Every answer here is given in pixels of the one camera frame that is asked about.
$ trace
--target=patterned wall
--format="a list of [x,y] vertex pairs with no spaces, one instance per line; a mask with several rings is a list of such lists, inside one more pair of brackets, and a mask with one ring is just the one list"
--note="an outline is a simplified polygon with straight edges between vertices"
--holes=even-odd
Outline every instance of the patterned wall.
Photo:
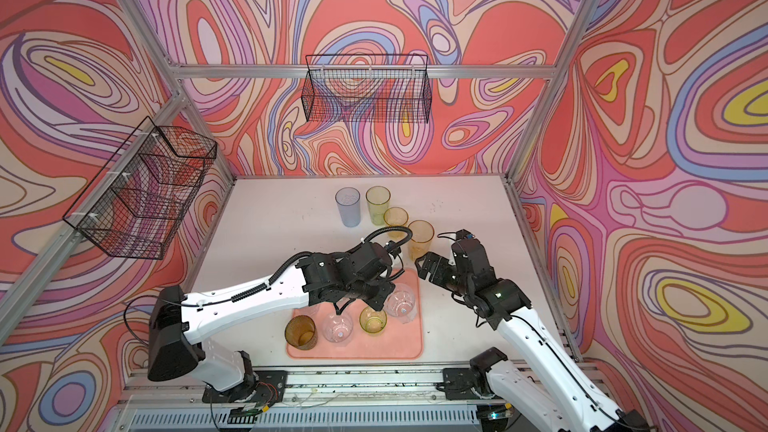
[[766,430],[768,0],[606,0],[515,184],[581,351],[662,430]]
[[[552,63],[579,0],[140,0],[182,63],[302,63],[307,53]],[[504,172],[541,90],[433,81],[428,126],[305,124],[300,80],[190,80],[238,175]]]
[[[3,0],[0,67],[4,292],[168,91],[114,0]],[[212,169],[162,262],[112,259],[89,242],[78,247],[0,348],[0,430],[97,429],[128,371],[147,357],[122,324],[122,303],[184,279],[223,184]],[[150,304],[137,305],[129,317],[145,334]]]

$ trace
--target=metal mesh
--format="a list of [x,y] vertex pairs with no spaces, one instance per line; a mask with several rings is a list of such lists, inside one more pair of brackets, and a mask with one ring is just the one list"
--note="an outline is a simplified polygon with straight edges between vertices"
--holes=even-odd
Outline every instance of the metal mesh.
[[308,122],[429,121],[426,56],[307,56],[307,68],[301,99]]
[[111,257],[162,259],[215,158],[212,139],[155,127],[76,229]]

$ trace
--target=white table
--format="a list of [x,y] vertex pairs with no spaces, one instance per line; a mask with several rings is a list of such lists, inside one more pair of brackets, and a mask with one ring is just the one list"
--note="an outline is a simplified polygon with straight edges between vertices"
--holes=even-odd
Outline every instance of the white table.
[[[411,220],[427,220],[436,234],[461,228],[475,234],[485,246],[496,275],[517,283],[557,337],[552,312],[497,176],[238,180],[192,291],[205,292],[271,275],[299,251],[350,249],[378,228],[370,222],[365,200],[366,190],[372,186],[387,187],[392,192],[390,207],[403,207]],[[357,227],[347,228],[341,223],[334,196],[342,187],[360,191],[362,220]],[[449,256],[450,244],[447,239],[435,238],[431,250]],[[407,267],[413,266],[408,258],[405,260]],[[489,325],[475,328],[475,314],[455,304],[450,293],[428,282],[419,285],[424,352],[416,362],[466,362],[490,347],[501,349],[510,359],[521,358]],[[220,332],[213,339],[231,350],[245,350],[255,367],[343,364],[340,360],[290,358],[283,330],[291,314],[281,311],[263,316]]]

